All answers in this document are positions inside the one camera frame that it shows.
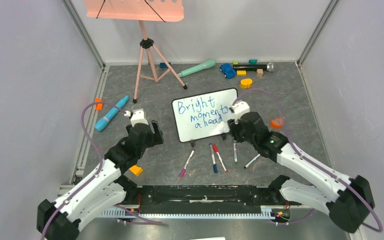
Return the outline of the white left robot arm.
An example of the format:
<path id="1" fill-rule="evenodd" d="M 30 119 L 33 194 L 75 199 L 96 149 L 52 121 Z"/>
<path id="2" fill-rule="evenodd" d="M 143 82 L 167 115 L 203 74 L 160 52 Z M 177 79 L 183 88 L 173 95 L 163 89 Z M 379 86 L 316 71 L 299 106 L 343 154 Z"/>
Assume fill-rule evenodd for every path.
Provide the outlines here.
<path id="1" fill-rule="evenodd" d="M 36 228 L 42 240 L 75 240 L 102 212 L 137 198 L 137 185 L 124 174 L 138 163 L 145 150 L 164 142 L 157 121 L 126 127 L 128 135 L 111 147 L 93 172 L 54 201 L 37 208 Z"/>

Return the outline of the black framed whiteboard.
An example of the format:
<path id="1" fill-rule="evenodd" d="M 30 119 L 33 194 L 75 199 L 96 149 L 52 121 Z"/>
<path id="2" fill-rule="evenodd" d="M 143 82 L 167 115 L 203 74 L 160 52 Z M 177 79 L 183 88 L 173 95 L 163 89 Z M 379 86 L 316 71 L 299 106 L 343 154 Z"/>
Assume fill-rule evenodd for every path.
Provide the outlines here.
<path id="1" fill-rule="evenodd" d="M 230 111 L 238 90 L 234 87 L 177 98 L 171 101 L 178 140 L 181 143 L 228 134 Z"/>

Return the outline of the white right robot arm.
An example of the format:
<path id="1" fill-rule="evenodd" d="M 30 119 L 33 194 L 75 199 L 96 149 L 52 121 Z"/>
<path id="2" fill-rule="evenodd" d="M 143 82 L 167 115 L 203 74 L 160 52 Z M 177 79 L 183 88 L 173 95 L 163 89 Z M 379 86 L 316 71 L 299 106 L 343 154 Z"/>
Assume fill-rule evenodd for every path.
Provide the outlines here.
<path id="1" fill-rule="evenodd" d="M 325 213 L 347 233 L 355 233 L 373 212 L 375 201 L 369 181 L 361 175 L 352 178 L 317 159 L 306 156 L 295 143 L 270 131 L 257 112 L 248 112 L 227 122 L 230 134 L 239 143 L 249 143 L 261 157 L 282 165 L 309 181 L 301 184 L 280 175 L 271 184 L 269 199 L 307 205 Z"/>

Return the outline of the blue whiteboard marker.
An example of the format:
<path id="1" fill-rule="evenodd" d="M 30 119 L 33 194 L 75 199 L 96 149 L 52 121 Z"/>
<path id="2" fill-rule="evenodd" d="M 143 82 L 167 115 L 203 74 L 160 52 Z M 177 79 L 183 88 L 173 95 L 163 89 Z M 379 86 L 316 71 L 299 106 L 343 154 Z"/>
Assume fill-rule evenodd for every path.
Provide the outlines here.
<path id="1" fill-rule="evenodd" d="M 213 172 L 215 174 L 217 174 L 218 173 L 218 168 L 217 168 L 216 159 L 215 159 L 215 152 L 214 152 L 214 149 L 213 149 L 213 145 L 211 143 L 209 144 L 209 149 L 210 149 L 210 153 L 211 153 Z"/>

